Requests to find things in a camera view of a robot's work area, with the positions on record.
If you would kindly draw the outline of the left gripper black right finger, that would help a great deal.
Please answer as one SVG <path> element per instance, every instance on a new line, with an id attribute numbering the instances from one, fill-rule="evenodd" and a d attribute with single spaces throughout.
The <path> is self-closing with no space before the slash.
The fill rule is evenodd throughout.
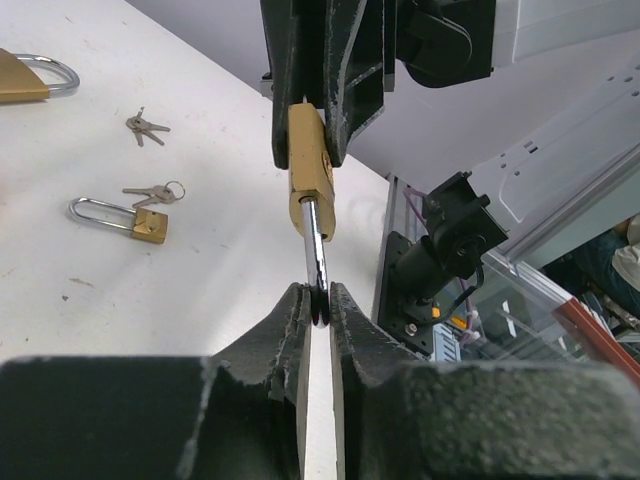
<path id="1" fill-rule="evenodd" d="M 639 391 L 602 363 L 430 362 L 331 287 L 342 479 L 635 479 Z"/>

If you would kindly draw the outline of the large brass padlock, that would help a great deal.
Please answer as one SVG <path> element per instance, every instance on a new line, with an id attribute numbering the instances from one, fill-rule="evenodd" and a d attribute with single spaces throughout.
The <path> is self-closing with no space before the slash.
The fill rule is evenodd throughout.
<path id="1" fill-rule="evenodd" d="M 36 73 L 37 69 L 55 74 L 63 82 L 47 84 Z M 39 102 L 70 96 L 79 86 L 79 75 L 58 60 L 1 50 L 1 104 Z"/>

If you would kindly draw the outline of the medium brass padlock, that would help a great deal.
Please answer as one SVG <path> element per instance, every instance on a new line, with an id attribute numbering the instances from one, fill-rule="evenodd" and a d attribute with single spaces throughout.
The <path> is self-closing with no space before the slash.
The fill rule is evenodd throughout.
<path id="1" fill-rule="evenodd" d="M 325 142 L 325 125 L 310 103 L 288 111 L 289 213 L 304 239 L 311 321 L 323 328 L 330 322 L 329 279 L 324 244 L 336 229 L 333 167 Z"/>

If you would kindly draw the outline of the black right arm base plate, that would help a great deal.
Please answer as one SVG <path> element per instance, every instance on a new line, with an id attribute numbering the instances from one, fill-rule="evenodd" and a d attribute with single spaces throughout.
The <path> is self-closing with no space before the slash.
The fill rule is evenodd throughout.
<path id="1" fill-rule="evenodd" d="M 434 353 L 433 297 L 442 271 L 426 236 L 413 243 L 393 231 L 387 236 L 377 325 L 409 350 Z"/>

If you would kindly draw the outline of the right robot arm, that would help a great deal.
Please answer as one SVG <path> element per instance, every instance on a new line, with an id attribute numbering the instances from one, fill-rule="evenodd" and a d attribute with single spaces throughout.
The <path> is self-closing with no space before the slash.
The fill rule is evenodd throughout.
<path id="1" fill-rule="evenodd" d="M 587 88 L 586 50 L 639 30 L 635 1 L 264 1 L 275 165 L 291 107 L 321 115 L 340 167 L 368 132 L 370 166 L 444 172 L 494 155 Z"/>

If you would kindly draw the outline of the large padlock keys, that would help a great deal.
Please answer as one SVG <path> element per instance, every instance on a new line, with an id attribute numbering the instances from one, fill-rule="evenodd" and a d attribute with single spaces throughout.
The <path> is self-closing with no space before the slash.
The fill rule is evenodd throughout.
<path id="1" fill-rule="evenodd" d="M 160 139 L 155 132 L 170 132 L 171 128 L 155 124 L 153 122 L 149 122 L 144 118 L 144 107 L 141 107 L 137 114 L 129 117 L 125 125 L 129 128 L 129 130 L 134 134 L 137 145 L 142 148 L 144 146 L 144 138 L 148 138 L 160 146 L 164 146 L 165 142 Z"/>

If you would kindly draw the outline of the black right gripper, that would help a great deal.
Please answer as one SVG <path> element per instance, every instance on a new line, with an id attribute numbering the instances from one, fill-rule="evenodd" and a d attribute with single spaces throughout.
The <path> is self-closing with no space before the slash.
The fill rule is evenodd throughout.
<path id="1" fill-rule="evenodd" d="M 282 170 L 289 168 L 293 104 L 322 104 L 329 158 L 338 168 L 352 140 L 382 114 L 396 62 L 431 89 L 494 70 L 493 0 L 328 1 L 326 15 L 323 1 L 262 1 L 260 8 L 272 79 L 273 158 Z"/>

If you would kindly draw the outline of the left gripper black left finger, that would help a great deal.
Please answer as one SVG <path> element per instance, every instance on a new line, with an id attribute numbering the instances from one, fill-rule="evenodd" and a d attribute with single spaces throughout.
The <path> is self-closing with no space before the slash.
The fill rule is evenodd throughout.
<path id="1" fill-rule="evenodd" d="M 215 355 L 1 365 L 5 479 L 299 479 L 310 294 L 292 284 Z"/>

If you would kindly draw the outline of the small brass padlock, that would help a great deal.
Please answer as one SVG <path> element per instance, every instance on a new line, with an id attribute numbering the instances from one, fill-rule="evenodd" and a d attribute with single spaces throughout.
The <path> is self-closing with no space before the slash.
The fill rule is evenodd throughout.
<path id="1" fill-rule="evenodd" d="M 161 245 L 168 235 L 169 217 L 147 208 L 127 208 L 79 197 L 69 202 L 68 211 L 75 220 L 124 232 L 148 243 Z"/>

